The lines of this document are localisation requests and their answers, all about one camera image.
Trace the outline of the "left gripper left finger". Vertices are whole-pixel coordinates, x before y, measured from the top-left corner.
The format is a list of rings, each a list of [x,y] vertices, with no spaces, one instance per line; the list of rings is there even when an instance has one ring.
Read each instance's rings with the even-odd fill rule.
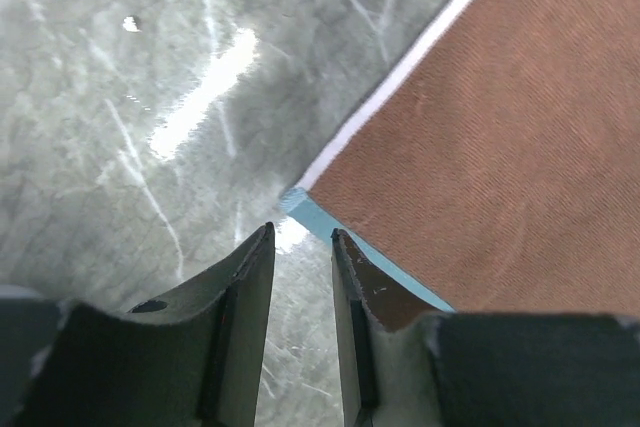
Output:
[[[251,426],[275,260],[272,224],[128,312],[1,289],[5,426]]]

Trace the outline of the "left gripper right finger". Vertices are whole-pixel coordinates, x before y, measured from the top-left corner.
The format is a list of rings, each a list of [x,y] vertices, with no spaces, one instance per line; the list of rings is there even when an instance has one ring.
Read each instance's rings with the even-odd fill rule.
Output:
[[[443,312],[332,234],[348,426],[635,426],[639,322]]]

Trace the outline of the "brown orange bear towel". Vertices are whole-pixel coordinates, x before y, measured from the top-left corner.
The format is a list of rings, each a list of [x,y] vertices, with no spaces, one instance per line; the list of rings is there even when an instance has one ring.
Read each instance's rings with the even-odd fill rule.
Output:
[[[639,312],[639,0],[449,0],[283,197],[443,310]]]

